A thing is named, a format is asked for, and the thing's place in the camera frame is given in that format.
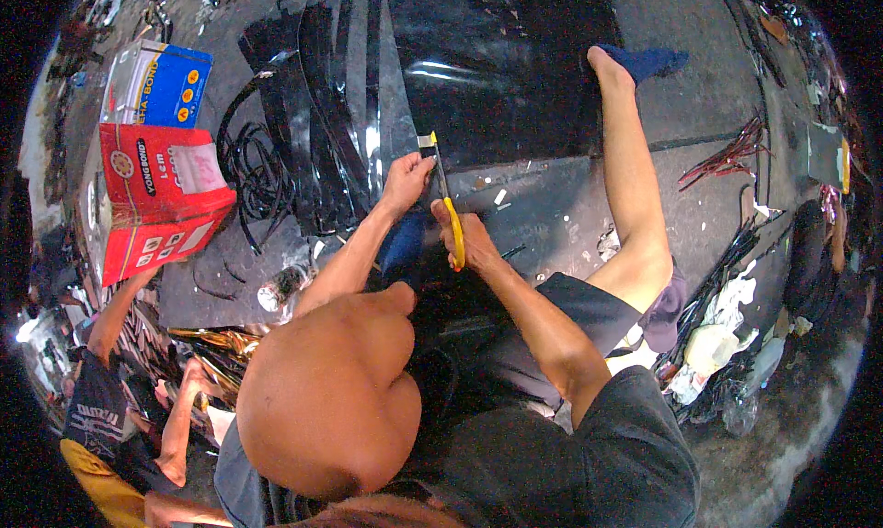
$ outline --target small bottle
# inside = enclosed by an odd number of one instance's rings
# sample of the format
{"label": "small bottle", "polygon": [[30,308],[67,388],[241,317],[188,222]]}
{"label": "small bottle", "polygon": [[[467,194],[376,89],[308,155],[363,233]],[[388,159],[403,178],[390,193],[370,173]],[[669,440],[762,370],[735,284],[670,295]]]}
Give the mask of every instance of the small bottle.
{"label": "small bottle", "polygon": [[258,289],[258,302],[268,312],[278,312],[288,303],[292,294],[312,281],[311,271],[304,266],[294,265],[282,269]]}

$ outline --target blue and white box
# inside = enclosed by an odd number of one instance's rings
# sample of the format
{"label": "blue and white box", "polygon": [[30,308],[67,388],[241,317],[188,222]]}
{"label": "blue and white box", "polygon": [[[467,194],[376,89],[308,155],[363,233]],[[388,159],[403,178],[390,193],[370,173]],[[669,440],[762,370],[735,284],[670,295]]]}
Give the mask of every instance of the blue and white box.
{"label": "blue and white box", "polygon": [[193,128],[211,68],[208,53],[137,40],[114,58],[101,121]]}

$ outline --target black plastic sheet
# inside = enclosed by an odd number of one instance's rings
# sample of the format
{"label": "black plastic sheet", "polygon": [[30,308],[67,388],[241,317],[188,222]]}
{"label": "black plastic sheet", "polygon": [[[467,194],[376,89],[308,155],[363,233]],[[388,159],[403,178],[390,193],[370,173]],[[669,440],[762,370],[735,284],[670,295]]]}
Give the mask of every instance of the black plastic sheet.
{"label": "black plastic sheet", "polygon": [[453,168],[584,155],[601,96],[585,60],[618,44],[610,0],[389,0],[418,134]]}

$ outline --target red wires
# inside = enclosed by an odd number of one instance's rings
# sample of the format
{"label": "red wires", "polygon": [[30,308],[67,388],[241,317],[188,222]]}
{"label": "red wires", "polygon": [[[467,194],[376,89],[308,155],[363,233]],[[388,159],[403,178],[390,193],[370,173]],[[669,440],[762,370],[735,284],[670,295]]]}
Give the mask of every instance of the red wires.
{"label": "red wires", "polygon": [[690,171],[683,174],[677,181],[682,187],[678,190],[684,192],[689,189],[696,181],[707,175],[717,177],[725,176],[736,172],[751,173],[751,169],[745,166],[740,158],[755,155],[757,151],[766,151],[770,156],[773,155],[769,149],[760,144],[763,138],[763,123],[760,116],[756,115],[739,133],[739,136],[733,139],[720,153],[713,155],[700,163],[696,164]]}

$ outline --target cardboard box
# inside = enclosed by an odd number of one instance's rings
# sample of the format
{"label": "cardboard box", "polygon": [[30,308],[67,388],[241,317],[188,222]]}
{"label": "cardboard box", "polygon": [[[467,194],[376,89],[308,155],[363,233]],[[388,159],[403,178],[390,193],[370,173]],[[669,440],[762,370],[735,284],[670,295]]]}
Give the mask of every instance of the cardboard box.
{"label": "cardboard box", "polygon": [[193,128],[211,67],[208,53],[137,40],[114,58],[100,120]]}
{"label": "cardboard box", "polygon": [[104,185],[87,184],[85,217],[101,285],[203,248],[236,202],[211,135],[115,124],[99,134]]}

